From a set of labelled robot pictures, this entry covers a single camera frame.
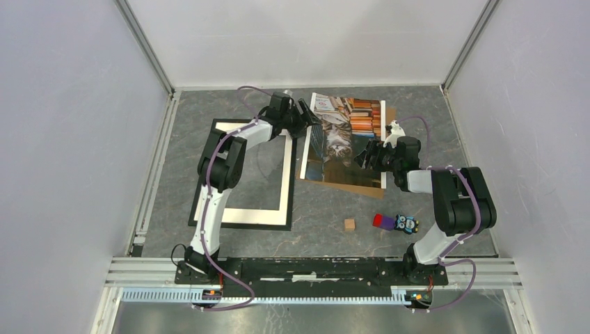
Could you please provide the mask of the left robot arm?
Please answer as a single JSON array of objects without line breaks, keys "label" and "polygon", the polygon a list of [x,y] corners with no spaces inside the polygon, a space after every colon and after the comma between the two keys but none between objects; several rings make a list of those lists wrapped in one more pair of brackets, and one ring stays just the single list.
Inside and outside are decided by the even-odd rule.
[{"label": "left robot arm", "polygon": [[292,138],[302,137],[308,127],[319,123],[305,100],[276,92],[269,105],[245,125],[230,131],[212,127],[198,164],[200,190],[193,215],[196,232],[184,253],[184,263],[201,283],[211,283],[218,276],[223,212],[241,179],[247,151],[283,132]]}]

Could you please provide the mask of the cat photo print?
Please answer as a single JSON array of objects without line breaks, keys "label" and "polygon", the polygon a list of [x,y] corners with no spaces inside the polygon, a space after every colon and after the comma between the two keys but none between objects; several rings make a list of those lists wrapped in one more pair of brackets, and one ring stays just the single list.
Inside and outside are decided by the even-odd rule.
[{"label": "cat photo print", "polygon": [[385,138],[386,102],[313,93],[311,109],[319,124],[307,130],[300,179],[385,189],[385,174],[359,167],[354,158]]}]

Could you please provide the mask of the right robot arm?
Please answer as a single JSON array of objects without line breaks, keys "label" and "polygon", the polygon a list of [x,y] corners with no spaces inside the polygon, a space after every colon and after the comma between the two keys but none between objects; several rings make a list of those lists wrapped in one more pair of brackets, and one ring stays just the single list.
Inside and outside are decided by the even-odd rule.
[{"label": "right robot arm", "polygon": [[458,245],[495,226],[497,210],[483,173],[478,167],[420,167],[421,142],[400,136],[395,143],[370,140],[354,161],[362,169],[390,172],[395,185],[404,192],[426,193],[433,199],[435,222],[404,255],[402,276],[419,284],[430,269],[444,265],[444,259]]}]

